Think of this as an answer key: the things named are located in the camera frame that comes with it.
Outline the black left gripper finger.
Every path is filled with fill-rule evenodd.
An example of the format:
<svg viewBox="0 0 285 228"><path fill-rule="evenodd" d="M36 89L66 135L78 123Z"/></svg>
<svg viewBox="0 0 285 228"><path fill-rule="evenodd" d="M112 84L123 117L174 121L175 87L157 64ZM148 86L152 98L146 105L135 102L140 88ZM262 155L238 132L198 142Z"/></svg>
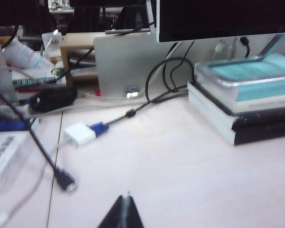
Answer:
<svg viewBox="0 0 285 228"><path fill-rule="evenodd" d="M122 213L123 196L120 195L104 216L98 228L116 228Z"/></svg>

